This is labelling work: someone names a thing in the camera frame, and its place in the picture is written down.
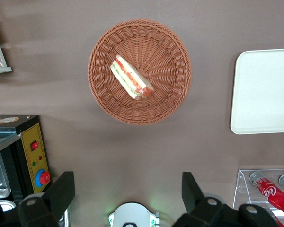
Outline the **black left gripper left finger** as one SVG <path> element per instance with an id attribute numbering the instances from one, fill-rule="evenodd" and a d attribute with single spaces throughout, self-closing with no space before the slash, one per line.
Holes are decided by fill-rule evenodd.
<path id="1" fill-rule="evenodd" d="M 75 197 L 72 171 L 64 172 L 44 194 L 27 196 L 18 205 L 22 227 L 57 227 Z"/>

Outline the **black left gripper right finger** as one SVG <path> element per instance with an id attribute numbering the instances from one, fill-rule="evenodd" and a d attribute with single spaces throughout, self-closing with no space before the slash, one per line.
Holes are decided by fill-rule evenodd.
<path id="1" fill-rule="evenodd" d="M 182 200 L 186 208 L 174 227 L 238 227 L 238 212 L 212 196 L 206 197 L 191 172 L 182 173 Z"/>

